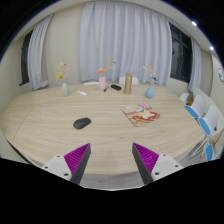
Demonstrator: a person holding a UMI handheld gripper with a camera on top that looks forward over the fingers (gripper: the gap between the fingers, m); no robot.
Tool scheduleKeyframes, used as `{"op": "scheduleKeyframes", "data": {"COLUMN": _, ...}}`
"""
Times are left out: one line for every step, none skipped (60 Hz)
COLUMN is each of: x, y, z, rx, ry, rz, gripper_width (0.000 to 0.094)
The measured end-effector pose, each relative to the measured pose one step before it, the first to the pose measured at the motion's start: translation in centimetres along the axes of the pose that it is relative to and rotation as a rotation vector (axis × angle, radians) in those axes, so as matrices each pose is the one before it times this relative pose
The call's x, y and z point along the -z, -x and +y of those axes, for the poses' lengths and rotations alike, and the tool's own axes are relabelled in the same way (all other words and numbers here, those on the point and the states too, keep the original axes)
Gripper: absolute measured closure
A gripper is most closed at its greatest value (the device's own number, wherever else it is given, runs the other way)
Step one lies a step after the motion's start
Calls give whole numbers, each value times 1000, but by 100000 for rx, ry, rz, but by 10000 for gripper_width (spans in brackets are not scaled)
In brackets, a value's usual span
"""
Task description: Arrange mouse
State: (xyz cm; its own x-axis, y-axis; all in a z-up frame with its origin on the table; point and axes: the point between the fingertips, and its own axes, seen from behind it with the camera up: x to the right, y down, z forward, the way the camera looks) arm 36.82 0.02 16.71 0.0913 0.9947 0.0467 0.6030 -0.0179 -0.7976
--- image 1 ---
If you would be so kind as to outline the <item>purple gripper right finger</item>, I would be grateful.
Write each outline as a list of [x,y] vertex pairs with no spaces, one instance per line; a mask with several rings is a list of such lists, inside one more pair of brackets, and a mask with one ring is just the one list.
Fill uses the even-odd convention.
[[182,169],[168,154],[157,154],[137,143],[132,144],[132,154],[145,185]]

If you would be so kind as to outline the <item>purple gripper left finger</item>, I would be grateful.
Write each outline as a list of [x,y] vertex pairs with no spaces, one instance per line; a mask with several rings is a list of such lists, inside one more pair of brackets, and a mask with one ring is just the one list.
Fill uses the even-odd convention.
[[79,185],[91,154],[89,143],[66,155],[55,155],[42,168],[56,176]]

